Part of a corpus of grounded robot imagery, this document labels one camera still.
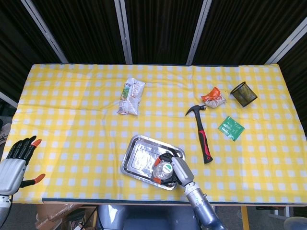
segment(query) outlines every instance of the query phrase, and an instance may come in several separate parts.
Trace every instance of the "plastic bag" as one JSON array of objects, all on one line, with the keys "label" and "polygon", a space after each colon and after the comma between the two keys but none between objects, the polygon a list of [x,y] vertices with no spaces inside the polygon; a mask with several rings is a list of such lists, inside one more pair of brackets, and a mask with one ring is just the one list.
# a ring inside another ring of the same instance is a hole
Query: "plastic bag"
[{"label": "plastic bag", "polygon": [[201,96],[206,106],[216,108],[219,105],[226,103],[226,99],[222,96],[218,88],[214,87],[210,93],[205,96]]},{"label": "plastic bag", "polygon": [[145,83],[129,78],[124,86],[119,101],[119,114],[139,114],[139,105]]}]

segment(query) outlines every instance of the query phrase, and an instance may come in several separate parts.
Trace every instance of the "dark fabric backdrop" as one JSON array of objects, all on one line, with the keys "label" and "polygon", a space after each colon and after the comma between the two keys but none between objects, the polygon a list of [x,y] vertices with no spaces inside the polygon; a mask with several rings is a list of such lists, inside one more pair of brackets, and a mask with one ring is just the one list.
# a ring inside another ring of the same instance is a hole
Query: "dark fabric backdrop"
[{"label": "dark fabric backdrop", "polygon": [[202,0],[126,0],[134,64],[187,62]]},{"label": "dark fabric backdrop", "polygon": [[307,34],[278,64],[307,136]]},{"label": "dark fabric backdrop", "polygon": [[125,63],[112,0],[33,0],[70,63]]},{"label": "dark fabric backdrop", "polygon": [[33,64],[59,62],[21,1],[0,0],[0,91],[15,100]]},{"label": "dark fabric backdrop", "polygon": [[193,64],[264,64],[305,17],[306,0],[213,0]]}]

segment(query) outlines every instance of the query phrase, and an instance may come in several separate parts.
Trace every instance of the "table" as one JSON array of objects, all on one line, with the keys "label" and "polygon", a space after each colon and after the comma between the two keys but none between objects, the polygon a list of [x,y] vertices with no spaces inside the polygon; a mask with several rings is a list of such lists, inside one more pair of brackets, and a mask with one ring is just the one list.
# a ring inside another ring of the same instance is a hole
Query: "table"
[{"label": "table", "polygon": [[[140,114],[120,115],[124,82],[146,82]],[[242,81],[258,98],[242,108],[229,93]],[[214,86],[227,103],[201,111],[213,162],[203,164],[196,121],[186,111]],[[237,141],[217,128],[227,116],[245,127]],[[307,142],[278,65],[239,67],[33,65],[13,117],[3,157],[37,135],[19,203],[80,201],[184,204],[167,191],[123,175],[130,139],[142,134],[186,153],[195,181],[213,203],[301,204],[307,201]]]}]

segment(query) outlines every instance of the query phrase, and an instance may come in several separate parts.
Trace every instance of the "stainless steel tray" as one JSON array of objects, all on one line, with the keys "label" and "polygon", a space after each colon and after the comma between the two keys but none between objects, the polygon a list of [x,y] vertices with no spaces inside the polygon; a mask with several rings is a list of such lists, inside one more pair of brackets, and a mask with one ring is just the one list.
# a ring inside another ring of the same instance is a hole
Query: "stainless steel tray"
[{"label": "stainless steel tray", "polygon": [[134,136],[127,148],[124,160],[121,164],[121,171],[135,179],[153,184],[160,188],[173,190],[177,183],[162,185],[152,180],[153,165],[159,155],[166,152],[176,154],[185,159],[185,153],[182,149],[154,140],[142,135]]}]

